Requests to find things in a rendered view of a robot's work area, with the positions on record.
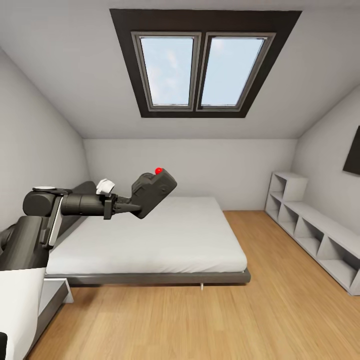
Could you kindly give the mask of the digital camera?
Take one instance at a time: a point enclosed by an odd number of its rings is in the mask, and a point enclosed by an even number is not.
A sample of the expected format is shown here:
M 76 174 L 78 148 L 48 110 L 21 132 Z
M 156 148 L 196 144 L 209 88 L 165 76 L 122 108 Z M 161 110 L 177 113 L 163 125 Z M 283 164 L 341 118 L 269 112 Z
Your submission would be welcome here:
M 178 185 L 164 168 L 156 168 L 155 173 L 141 174 L 132 184 L 131 197 L 126 201 L 126 204 L 142 206 L 142 210 L 131 211 L 139 219 L 145 218 Z

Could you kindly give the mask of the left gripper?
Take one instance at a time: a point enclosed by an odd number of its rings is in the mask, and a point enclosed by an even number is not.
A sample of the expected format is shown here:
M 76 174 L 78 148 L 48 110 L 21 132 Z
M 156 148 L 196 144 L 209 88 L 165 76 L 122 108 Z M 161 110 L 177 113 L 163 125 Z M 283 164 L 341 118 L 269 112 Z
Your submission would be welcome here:
M 82 195 L 79 203 L 80 215 L 104 216 L 104 220 L 110 220 L 115 214 L 143 209 L 140 205 L 126 203 L 127 200 L 127 197 L 121 197 L 115 193 L 112 193 L 110 197 L 104 194 L 85 193 Z

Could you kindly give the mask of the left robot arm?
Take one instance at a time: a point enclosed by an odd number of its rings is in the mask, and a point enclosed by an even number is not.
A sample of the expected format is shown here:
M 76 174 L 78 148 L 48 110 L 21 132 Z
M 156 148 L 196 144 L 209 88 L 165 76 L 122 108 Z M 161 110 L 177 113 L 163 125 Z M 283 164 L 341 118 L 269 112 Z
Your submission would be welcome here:
M 111 194 L 115 184 L 103 179 L 96 193 L 33 187 L 23 201 L 26 216 L 8 227 L 0 255 L 0 360 L 23 360 L 34 340 L 49 251 L 63 216 L 104 216 L 140 211 L 127 197 Z

